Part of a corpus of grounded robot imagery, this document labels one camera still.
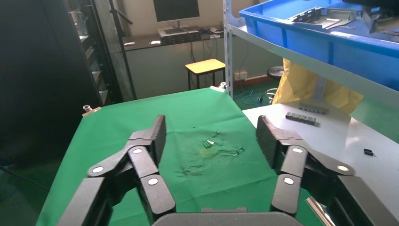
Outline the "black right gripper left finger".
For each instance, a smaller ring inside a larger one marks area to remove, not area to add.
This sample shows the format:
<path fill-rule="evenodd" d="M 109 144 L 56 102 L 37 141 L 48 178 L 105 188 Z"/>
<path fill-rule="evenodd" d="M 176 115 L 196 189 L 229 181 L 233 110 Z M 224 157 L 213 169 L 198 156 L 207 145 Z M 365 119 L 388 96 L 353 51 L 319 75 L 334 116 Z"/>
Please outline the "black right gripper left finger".
<path fill-rule="evenodd" d="M 135 188 L 150 224 L 175 212 L 175 200 L 158 169 L 166 136 L 164 115 L 151 128 L 133 132 L 122 150 L 88 170 L 58 225 L 106 226 L 113 207 Z"/>

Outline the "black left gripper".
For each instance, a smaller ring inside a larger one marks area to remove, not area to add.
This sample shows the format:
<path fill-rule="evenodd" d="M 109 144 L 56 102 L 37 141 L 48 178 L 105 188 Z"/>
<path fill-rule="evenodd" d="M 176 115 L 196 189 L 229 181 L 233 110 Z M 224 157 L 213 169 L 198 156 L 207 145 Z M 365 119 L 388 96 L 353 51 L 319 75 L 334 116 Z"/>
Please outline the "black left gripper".
<path fill-rule="evenodd" d="M 399 0 L 343 0 L 345 2 L 360 4 L 369 7 L 382 7 L 387 9 L 398 9 Z"/>

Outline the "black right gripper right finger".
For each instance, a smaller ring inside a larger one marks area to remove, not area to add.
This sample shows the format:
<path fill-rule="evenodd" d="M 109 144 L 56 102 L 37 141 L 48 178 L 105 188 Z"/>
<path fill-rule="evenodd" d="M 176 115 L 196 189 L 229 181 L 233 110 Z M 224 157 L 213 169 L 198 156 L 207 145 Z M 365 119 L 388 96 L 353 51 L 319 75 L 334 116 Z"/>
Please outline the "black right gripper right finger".
<path fill-rule="evenodd" d="M 325 226 L 396 226 L 388 210 L 355 169 L 313 148 L 296 132 L 275 127 L 258 117 L 256 139 L 278 179 L 271 211 L 295 217 L 300 191 Z"/>

